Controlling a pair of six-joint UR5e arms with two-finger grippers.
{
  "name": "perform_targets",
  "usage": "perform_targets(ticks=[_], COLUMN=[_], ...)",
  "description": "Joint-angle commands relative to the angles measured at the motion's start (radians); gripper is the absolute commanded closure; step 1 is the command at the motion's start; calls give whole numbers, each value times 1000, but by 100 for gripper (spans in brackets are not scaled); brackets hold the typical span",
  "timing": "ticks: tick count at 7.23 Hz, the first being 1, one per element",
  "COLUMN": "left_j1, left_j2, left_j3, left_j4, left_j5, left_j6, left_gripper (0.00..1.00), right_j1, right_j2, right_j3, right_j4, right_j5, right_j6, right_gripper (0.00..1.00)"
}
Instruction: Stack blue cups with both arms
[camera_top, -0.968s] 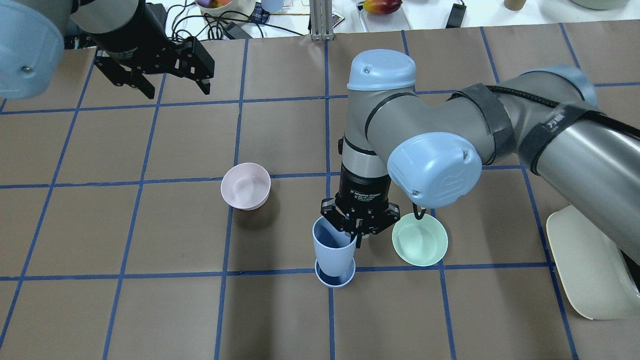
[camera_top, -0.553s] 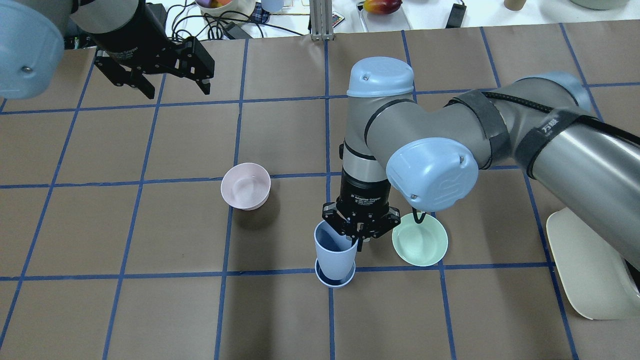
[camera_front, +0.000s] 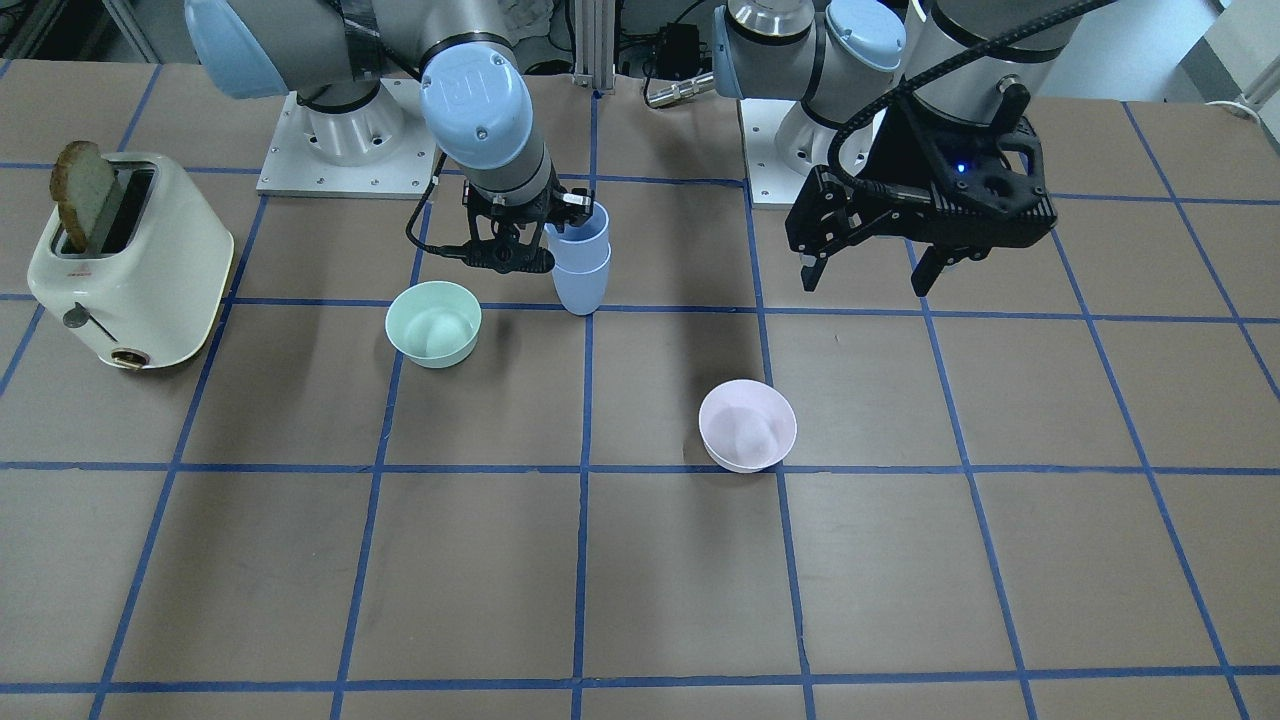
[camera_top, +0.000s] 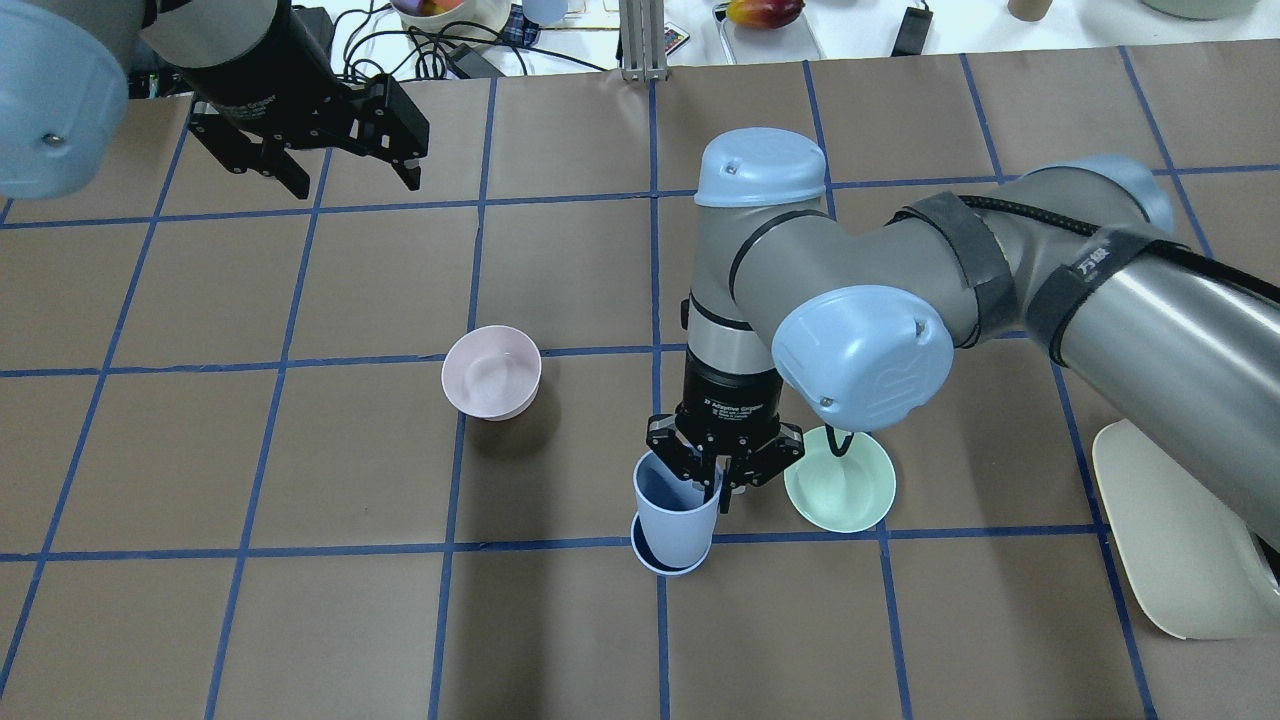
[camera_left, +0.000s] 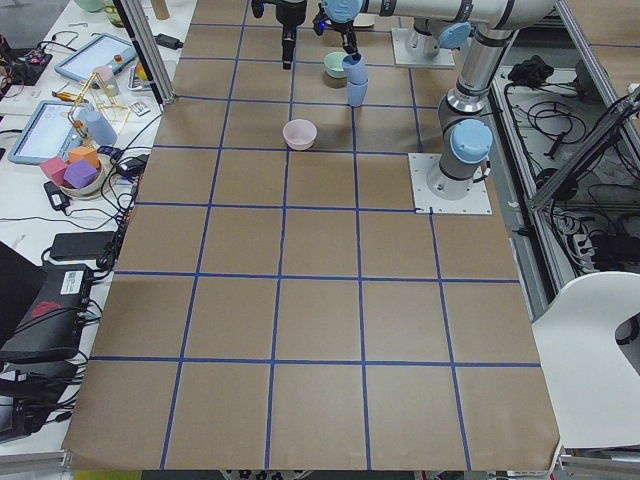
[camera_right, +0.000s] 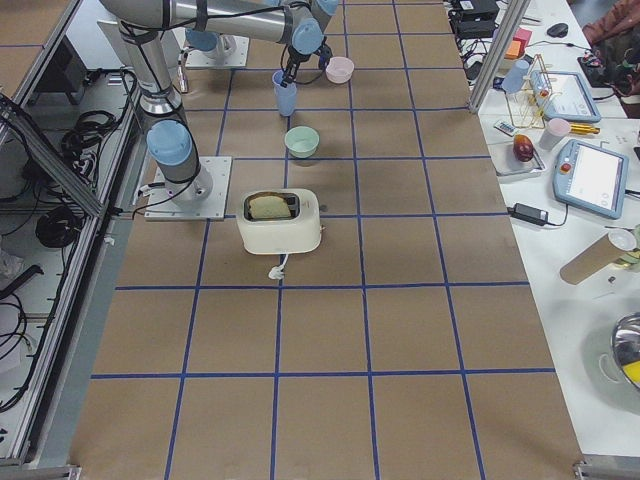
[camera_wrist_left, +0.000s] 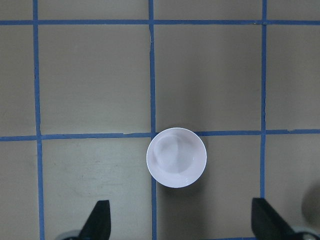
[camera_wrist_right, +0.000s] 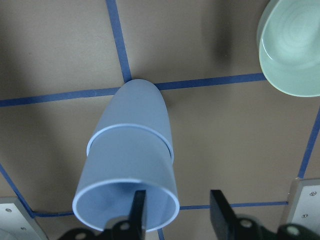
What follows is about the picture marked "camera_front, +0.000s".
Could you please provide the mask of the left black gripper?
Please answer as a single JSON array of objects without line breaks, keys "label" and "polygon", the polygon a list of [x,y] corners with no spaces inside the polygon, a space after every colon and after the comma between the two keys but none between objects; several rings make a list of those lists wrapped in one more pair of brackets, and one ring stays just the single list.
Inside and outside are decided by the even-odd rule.
[{"label": "left black gripper", "polygon": [[1024,111],[1030,91],[998,94],[988,126],[950,120],[911,95],[896,97],[860,178],[845,184],[813,167],[785,219],[801,256],[803,288],[813,292],[828,260],[877,236],[902,234],[929,246],[914,268],[925,297],[963,249],[1025,249],[1057,223],[1047,193],[1042,146]]}]

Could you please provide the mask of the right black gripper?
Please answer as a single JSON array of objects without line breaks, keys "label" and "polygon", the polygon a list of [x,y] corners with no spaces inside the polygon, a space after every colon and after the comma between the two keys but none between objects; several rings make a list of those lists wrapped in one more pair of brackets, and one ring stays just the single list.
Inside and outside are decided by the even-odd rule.
[{"label": "right black gripper", "polygon": [[541,246],[548,218],[554,214],[554,223],[586,223],[593,217],[595,196],[589,188],[567,190],[553,179],[530,202],[497,205],[467,179],[462,202],[470,233],[461,246],[463,264],[500,274],[543,274],[556,265],[552,251]]}]

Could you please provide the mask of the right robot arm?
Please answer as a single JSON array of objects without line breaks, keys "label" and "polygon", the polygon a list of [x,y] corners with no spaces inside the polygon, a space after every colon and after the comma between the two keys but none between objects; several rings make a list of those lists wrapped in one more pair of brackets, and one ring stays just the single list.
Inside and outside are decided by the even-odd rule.
[{"label": "right robot arm", "polygon": [[558,181],[495,1],[187,1],[211,81],[283,96],[260,193],[429,199],[463,173],[470,237],[429,247],[499,273],[548,273],[547,228],[580,227],[586,190]]}]

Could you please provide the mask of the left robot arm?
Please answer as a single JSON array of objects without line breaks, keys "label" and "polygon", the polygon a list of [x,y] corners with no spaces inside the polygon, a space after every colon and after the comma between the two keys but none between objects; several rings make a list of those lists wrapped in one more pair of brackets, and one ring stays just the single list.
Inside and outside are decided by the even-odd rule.
[{"label": "left robot arm", "polygon": [[1028,249],[1057,222],[1027,109],[1097,1],[727,1],[714,13],[716,90],[795,102],[818,131],[785,222],[813,291],[837,252],[901,237],[945,268]]}]

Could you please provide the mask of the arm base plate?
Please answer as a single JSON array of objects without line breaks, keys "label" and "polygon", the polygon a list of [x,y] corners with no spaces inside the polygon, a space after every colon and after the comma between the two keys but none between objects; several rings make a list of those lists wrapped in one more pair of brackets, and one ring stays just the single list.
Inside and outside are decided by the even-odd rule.
[{"label": "arm base plate", "polygon": [[412,79],[381,79],[369,104],[344,114],[307,108],[289,94],[256,190],[293,199],[416,199],[436,158]]},{"label": "arm base plate", "polygon": [[810,169],[828,163],[840,123],[814,119],[799,100],[742,99],[739,110],[751,205],[791,208]]}]

